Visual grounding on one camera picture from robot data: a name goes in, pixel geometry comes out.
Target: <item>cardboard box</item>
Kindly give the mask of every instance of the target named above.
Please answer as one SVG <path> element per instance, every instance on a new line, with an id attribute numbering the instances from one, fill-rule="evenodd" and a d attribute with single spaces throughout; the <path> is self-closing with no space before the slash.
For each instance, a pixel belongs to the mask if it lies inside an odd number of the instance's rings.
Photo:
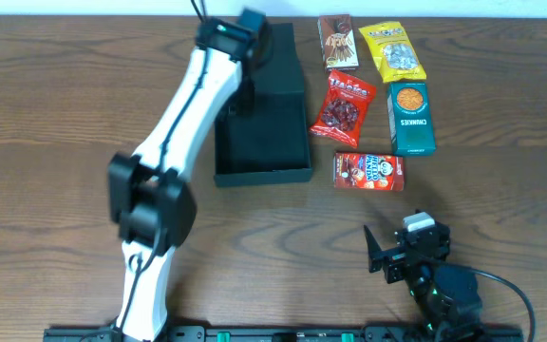
<path id="1" fill-rule="evenodd" d="M 364 153 L 336 153 L 333 182 L 337 188 L 402 191 L 405 188 L 402 158 Z"/>
<path id="2" fill-rule="evenodd" d="M 434 153 L 436 142 L 425 83 L 389 84 L 387 114 L 394 155 L 429 156 Z"/>
<path id="3" fill-rule="evenodd" d="M 326 71 L 358 68 L 358 52 L 349 14 L 320 16 L 318 30 Z"/>

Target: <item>black box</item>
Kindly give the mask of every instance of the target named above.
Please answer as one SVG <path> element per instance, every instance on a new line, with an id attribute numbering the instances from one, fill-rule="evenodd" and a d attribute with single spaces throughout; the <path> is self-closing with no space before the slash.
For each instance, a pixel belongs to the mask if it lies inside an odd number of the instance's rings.
<path id="1" fill-rule="evenodd" d="M 309 181 L 305 85 L 292 24 L 272 25 L 273 55 L 253 75 L 252 113 L 215 123 L 217 186 Z"/>

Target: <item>candy bag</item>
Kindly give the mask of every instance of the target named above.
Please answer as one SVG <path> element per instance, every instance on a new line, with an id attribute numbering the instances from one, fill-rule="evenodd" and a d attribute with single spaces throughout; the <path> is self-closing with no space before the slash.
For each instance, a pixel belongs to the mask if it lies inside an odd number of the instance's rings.
<path id="1" fill-rule="evenodd" d="M 360 126 L 375 92 L 374 85 L 338 70 L 331 71 L 327 97 L 310 132 L 358 147 Z"/>
<path id="2" fill-rule="evenodd" d="M 384 83 L 402 79 L 425 80 L 424 67 L 419 63 L 415 49 L 399 22 L 363 27 L 360 33 L 368 43 L 372 60 Z"/>

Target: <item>wood grain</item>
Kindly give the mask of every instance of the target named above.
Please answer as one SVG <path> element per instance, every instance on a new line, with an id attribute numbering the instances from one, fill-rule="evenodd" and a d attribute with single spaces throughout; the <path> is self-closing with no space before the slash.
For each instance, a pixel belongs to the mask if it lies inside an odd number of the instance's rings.
<path id="1" fill-rule="evenodd" d="M 388 18 L 355 18 L 361 27 Z M 293 22 L 309 122 L 326 93 L 314 18 Z M 384 248 L 419 207 L 452 227 L 454 261 L 516 282 L 547 341 L 547 20 L 401 19 L 428 73 L 439 150 L 407 161 L 402 193 L 334 190 L 311 138 L 310 183 L 218 189 L 208 136 L 192 183 L 198 219 L 173 261 L 172 313 L 213 325 L 417 321 L 404 284 L 367 272 L 361 233 Z M 105 167 L 151 131 L 174 94 L 196 18 L 0 17 L 0 341 L 119 313 L 123 256 Z M 385 88 L 360 150 L 389 152 Z M 519 298 L 480 282 L 487 322 L 521 324 Z"/>

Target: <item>food packaging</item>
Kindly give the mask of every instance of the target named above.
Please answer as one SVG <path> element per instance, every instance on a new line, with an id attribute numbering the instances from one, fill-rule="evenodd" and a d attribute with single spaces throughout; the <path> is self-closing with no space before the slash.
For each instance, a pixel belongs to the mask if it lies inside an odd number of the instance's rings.
<path id="1" fill-rule="evenodd" d="M 384 83 L 425 80 L 424 67 L 399 22 L 385 22 L 360 28 Z"/>
<path id="2" fill-rule="evenodd" d="M 360 127 L 367 116 L 368 105 L 375 98 L 375 92 L 374 85 L 333 70 L 329 76 L 327 97 L 310 132 L 333 138 L 353 148 L 358 147 Z"/>
<path id="3" fill-rule="evenodd" d="M 402 191 L 405 187 L 401 157 L 364 153 L 336 153 L 334 187 Z"/>
<path id="4" fill-rule="evenodd" d="M 318 19 L 325 70 L 358 68 L 358 53 L 348 14 L 323 15 Z"/>
<path id="5" fill-rule="evenodd" d="M 429 156 L 434 153 L 436 141 L 425 83 L 390 84 L 387 114 L 393 154 Z"/>

